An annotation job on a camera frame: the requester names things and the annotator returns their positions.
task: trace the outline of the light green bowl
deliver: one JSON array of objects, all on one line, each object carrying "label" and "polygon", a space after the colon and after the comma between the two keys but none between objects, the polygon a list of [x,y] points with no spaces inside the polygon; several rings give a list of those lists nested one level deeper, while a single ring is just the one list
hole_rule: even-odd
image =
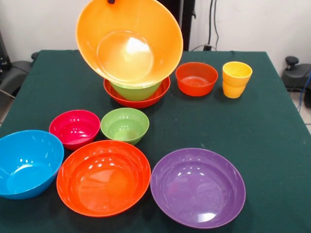
[{"label": "light green bowl", "polygon": [[130,86],[121,86],[113,82],[110,83],[119,95],[130,101],[142,101],[148,99],[154,92],[156,92],[161,84],[161,82],[159,82],[152,86],[133,88]]},{"label": "light green bowl", "polygon": [[148,117],[134,108],[115,109],[107,113],[101,121],[101,130],[107,138],[132,145],[139,142],[148,129]]}]

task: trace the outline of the small red bowl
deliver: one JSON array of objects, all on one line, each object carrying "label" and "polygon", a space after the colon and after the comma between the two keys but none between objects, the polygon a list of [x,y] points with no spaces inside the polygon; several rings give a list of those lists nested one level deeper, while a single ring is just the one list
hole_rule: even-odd
[{"label": "small red bowl", "polygon": [[154,92],[152,96],[150,96],[148,99],[143,100],[143,101],[130,101],[126,100],[123,98],[121,95],[119,95],[115,89],[111,86],[110,82],[108,80],[104,80],[104,88],[108,95],[111,96],[116,102],[119,104],[129,107],[129,108],[147,108],[150,107],[151,105],[154,105],[157,103],[164,95],[165,93],[169,90],[171,85],[171,80],[170,77],[167,77],[165,80],[162,81],[160,87]]},{"label": "small red bowl", "polygon": [[205,63],[188,62],[176,70],[178,88],[189,96],[204,96],[212,91],[217,79],[217,70]]},{"label": "small red bowl", "polygon": [[72,110],[57,116],[50,124],[54,134],[69,150],[76,150],[94,141],[101,127],[99,118],[86,110]]}]

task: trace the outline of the dark green tablecloth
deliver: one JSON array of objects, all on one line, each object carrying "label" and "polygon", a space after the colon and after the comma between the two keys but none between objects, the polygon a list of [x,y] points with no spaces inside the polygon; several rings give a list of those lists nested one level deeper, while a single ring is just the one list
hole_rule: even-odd
[{"label": "dark green tablecloth", "polygon": [[[243,61],[253,76],[243,96],[222,93],[222,65]],[[152,167],[167,153],[206,148],[241,172],[247,200],[231,223],[209,233],[305,233],[311,231],[311,137],[264,52],[185,52],[181,63],[214,66],[220,78],[202,98],[183,95],[174,74],[166,96],[144,109],[150,129],[137,144]],[[0,136],[19,130],[48,130],[58,114],[86,109],[100,118],[121,107],[105,93],[103,79],[77,51],[42,51],[27,77]],[[97,140],[104,139],[101,133]],[[0,199],[1,233],[189,233],[163,214],[148,190],[118,216],[89,218],[68,209],[53,184],[30,200]]]}]

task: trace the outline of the pink bowl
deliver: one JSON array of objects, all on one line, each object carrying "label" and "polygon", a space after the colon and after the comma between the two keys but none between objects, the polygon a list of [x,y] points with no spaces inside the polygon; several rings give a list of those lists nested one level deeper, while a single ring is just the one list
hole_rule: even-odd
[{"label": "pink bowl", "polygon": [[54,134],[69,150],[76,150],[94,141],[100,120],[92,112],[72,110],[57,116],[50,124],[49,132]]}]

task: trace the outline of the large orange bowl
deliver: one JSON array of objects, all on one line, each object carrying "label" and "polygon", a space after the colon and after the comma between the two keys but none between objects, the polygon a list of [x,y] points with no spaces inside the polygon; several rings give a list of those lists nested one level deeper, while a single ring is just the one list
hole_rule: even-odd
[{"label": "large orange bowl", "polygon": [[167,77],[165,80],[162,81],[156,92],[154,92],[154,94],[150,96],[148,99],[143,101],[130,101],[126,100],[124,97],[119,95],[116,92],[116,90],[111,86],[111,83],[108,80],[104,80],[104,88],[111,98],[113,98],[117,103],[125,107],[138,108],[138,109],[147,108],[156,104],[169,90],[170,85],[171,85],[170,77]]},{"label": "large orange bowl", "polygon": [[79,16],[76,40],[95,72],[132,87],[164,80],[183,50],[177,21],[156,0],[93,0]]},{"label": "large orange bowl", "polygon": [[85,216],[117,215],[146,192],[151,170],[145,155],[120,141],[98,141],[71,154],[61,166],[56,186],[63,203]]}]

